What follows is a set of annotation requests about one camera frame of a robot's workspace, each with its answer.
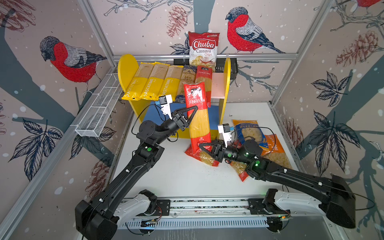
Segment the red spaghetti pack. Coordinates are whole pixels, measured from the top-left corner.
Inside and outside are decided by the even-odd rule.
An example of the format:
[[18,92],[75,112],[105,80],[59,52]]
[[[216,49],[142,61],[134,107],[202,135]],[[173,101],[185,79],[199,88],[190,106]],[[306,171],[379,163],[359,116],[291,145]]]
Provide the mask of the red spaghetti pack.
[[195,155],[201,151],[199,148],[201,143],[211,142],[211,129],[205,83],[184,85],[184,90],[187,108],[194,106],[198,107],[198,110],[189,125],[192,154]]
[[198,66],[195,83],[204,83],[206,91],[207,107],[211,107],[211,96],[212,96],[212,76],[213,70],[208,67]]

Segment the yellow spaghetti pack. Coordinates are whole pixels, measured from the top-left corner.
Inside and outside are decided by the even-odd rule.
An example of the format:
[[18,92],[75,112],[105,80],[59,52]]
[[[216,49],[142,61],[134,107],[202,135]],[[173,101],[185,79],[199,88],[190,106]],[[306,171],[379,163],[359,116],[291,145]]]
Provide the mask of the yellow spaghetti pack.
[[159,99],[158,94],[166,77],[169,66],[169,64],[155,62],[152,73],[141,94],[141,99],[150,101],[157,101]]
[[154,65],[154,63],[141,62],[139,69],[128,86],[127,91],[122,96],[122,100],[138,101],[141,99],[141,94],[152,73]]
[[168,68],[166,77],[163,81],[163,84],[160,88],[158,97],[171,95],[172,100],[175,101],[177,91],[180,84],[180,79],[183,72],[183,66],[170,66]]

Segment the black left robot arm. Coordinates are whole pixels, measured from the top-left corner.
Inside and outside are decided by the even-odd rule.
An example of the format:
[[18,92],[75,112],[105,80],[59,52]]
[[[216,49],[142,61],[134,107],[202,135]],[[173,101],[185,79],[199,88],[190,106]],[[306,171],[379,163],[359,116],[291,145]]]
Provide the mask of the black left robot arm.
[[161,158],[165,149],[160,144],[178,130],[184,131],[197,110],[197,106],[175,110],[161,125],[152,121],[141,123],[136,135],[140,144],[125,169],[98,195],[88,202],[82,200],[75,208],[76,229],[84,238],[110,240],[118,229],[119,220],[156,209],[157,197],[150,191],[142,191],[126,203],[120,215],[116,213],[126,194]]

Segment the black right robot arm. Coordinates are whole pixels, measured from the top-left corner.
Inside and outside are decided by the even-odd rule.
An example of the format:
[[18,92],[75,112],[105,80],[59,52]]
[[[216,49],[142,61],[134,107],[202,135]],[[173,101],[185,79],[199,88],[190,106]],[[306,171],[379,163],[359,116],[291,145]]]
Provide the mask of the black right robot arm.
[[314,197],[331,222],[347,229],[356,227],[356,197],[344,178],[311,176],[285,168],[262,157],[263,150],[254,140],[245,141],[240,148],[227,146],[223,140],[199,147],[216,161],[246,164],[247,174],[256,180],[282,184]]

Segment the red fusilli bag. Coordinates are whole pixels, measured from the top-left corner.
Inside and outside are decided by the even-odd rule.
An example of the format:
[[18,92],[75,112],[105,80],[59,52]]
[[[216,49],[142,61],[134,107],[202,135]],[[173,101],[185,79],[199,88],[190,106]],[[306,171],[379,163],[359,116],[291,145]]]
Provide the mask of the red fusilli bag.
[[236,171],[241,181],[244,182],[246,178],[249,176],[246,172],[247,165],[239,162],[231,162],[230,165]]
[[219,162],[214,160],[209,154],[202,150],[198,150],[196,153],[193,152],[192,146],[190,146],[186,151],[185,154],[188,156],[205,163],[206,165],[212,166],[212,167],[218,167]]

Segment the dark blue spaghetti pack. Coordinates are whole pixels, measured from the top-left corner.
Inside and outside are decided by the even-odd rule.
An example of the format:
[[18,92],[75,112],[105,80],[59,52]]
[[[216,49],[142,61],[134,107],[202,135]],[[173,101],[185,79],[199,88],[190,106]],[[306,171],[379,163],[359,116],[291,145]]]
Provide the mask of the dark blue spaghetti pack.
[[185,89],[184,85],[193,85],[195,83],[197,74],[197,67],[185,65],[182,71],[182,76],[179,82],[175,103],[185,103]]

